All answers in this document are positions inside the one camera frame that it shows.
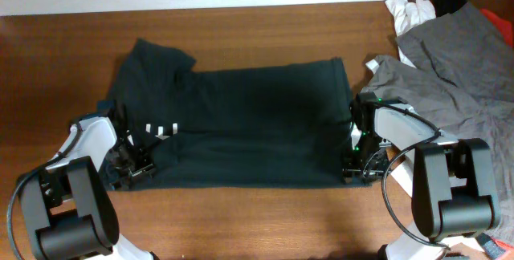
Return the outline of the grey t-shirt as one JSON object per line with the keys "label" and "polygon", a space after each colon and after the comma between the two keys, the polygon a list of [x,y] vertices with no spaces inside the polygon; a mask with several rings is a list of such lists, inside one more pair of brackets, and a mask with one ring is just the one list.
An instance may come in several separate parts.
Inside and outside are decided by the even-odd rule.
{"label": "grey t-shirt", "polygon": [[377,56],[378,68],[362,90],[400,97],[442,130],[487,142],[501,212],[499,225],[487,233],[512,244],[512,47],[469,2],[453,14],[412,28],[396,42],[412,64]]}

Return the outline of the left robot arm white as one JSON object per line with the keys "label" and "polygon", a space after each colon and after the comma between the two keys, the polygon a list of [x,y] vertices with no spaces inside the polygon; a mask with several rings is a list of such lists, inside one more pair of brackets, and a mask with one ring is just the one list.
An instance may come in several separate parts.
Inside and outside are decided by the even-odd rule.
{"label": "left robot arm white", "polygon": [[74,120],[69,136],[46,163],[21,175],[6,211],[6,232],[16,258],[13,207],[18,202],[37,259],[147,259],[155,253],[132,244],[120,232],[99,171],[109,151],[123,140],[124,123],[110,108]]}

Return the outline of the dark green Nike t-shirt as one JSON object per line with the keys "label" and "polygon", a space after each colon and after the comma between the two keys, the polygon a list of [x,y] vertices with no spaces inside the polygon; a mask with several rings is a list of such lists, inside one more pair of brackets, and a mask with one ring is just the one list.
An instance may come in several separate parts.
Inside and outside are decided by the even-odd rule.
{"label": "dark green Nike t-shirt", "polygon": [[339,58],[196,71],[184,51],[138,39],[108,92],[156,167],[143,189],[341,188],[353,93]]}

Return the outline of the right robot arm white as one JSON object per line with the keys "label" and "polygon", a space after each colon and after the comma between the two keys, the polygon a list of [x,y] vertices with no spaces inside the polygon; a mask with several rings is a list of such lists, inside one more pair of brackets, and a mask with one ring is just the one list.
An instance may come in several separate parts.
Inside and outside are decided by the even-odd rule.
{"label": "right robot arm white", "polygon": [[[422,118],[400,98],[384,100],[361,93],[350,104],[349,156],[344,178],[381,182],[385,207],[402,235],[383,245],[380,259],[445,259],[446,238],[475,238],[500,223],[500,204],[488,144],[458,139]],[[390,170],[398,160],[411,164],[411,210],[406,228],[387,193]]]}

